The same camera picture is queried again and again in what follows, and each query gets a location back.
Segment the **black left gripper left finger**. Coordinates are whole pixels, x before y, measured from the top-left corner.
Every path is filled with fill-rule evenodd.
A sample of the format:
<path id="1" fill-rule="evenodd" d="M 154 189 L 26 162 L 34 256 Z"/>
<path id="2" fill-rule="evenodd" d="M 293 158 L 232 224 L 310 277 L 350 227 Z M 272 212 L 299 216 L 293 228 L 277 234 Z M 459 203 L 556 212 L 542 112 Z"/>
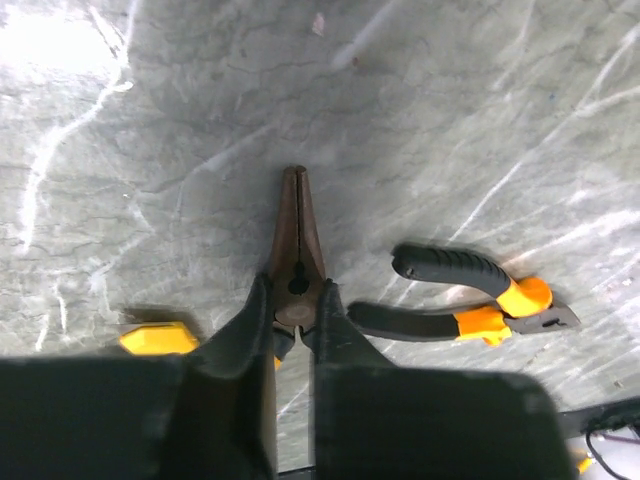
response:
<path id="1" fill-rule="evenodd" d="M 272 479 L 271 285 L 184 355 L 1 362 L 5 479 Z"/>

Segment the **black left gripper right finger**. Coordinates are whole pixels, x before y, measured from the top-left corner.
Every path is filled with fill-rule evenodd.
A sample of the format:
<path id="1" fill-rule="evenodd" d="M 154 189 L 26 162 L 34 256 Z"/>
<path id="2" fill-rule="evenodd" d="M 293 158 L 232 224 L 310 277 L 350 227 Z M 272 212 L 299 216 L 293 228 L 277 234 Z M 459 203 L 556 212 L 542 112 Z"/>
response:
<path id="1" fill-rule="evenodd" d="M 318 479 L 572 479 L 555 406 L 533 378 L 400 367 L 349 321 L 327 281 L 317 305 Z"/>

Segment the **yellow black pliers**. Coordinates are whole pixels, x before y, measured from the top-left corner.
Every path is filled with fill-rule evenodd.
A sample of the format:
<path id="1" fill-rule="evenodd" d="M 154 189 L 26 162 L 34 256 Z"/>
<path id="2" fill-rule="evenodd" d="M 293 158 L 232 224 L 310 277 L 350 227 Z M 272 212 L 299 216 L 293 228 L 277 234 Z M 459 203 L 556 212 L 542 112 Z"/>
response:
<path id="1" fill-rule="evenodd" d="M 268 276 L 273 286 L 274 365 L 299 336 L 311 346 L 319 297 L 326 280 L 307 169 L 284 169 Z"/>

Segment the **yellow utility knife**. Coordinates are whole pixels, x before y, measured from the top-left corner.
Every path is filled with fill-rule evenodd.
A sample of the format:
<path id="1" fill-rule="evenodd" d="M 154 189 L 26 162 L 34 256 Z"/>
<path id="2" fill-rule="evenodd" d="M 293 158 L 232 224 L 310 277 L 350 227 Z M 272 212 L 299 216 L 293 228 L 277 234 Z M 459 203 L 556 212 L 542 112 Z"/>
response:
<path id="1" fill-rule="evenodd" d="M 199 340 L 182 322 L 136 325 L 118 338 L 128 353 L 138 356 L 188 354 L 200 345 Z"/>

